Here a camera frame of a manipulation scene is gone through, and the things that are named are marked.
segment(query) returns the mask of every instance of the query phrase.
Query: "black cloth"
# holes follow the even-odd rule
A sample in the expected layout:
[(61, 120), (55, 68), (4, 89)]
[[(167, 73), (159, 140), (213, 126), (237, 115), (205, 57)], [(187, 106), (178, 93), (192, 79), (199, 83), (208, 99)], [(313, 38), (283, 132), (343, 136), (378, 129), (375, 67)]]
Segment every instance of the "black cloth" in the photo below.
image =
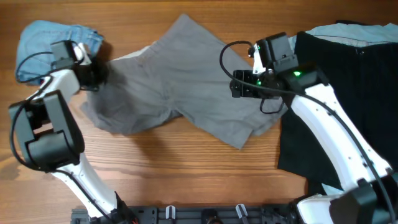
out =
[[(398, 168), (398, 44), (352, 47), (300, 32), (299, 63), (315, 62), (368, 143)], [(340, 187), (337, 173), (305, 123), (289, 110), (282, 117), (278, 168), (309, 181)]]

